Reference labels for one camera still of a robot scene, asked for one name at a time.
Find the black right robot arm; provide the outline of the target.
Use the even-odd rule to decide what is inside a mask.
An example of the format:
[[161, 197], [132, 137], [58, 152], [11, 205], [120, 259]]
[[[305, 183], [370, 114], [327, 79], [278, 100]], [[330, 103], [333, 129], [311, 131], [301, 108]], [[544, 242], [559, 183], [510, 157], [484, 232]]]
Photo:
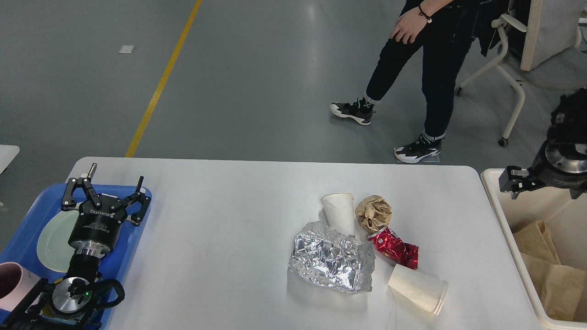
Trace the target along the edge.
[[587, 92], [581, 88], [562, 95], [551, 114], [547, 138], [527, 169], [507, 166], [499, 177], [499, 190], [515, 200], [521, 192], [543, 187], [568, 189], [576, 200], [587, 188]]

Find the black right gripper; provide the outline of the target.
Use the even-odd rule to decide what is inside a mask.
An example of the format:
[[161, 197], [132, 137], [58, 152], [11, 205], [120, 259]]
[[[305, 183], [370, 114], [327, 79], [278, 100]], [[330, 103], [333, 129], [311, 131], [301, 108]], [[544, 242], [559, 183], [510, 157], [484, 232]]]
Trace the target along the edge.
[[498, 178], [499, 191], [516, 200], [520, 193], [545, 186], [570, 190], [576, 200], [587, 192], [587, 145], [544, 142], [530, 169], [509, 165]]

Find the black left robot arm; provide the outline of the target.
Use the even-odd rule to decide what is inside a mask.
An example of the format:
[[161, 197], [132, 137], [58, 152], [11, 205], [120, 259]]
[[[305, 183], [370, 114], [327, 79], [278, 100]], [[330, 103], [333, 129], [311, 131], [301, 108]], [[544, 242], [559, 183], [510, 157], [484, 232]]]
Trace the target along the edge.
[[125, 299], [152, 194], [93, 186], [96, 168], [44, 190], [1, 253], [3, 330], [98, 330]]

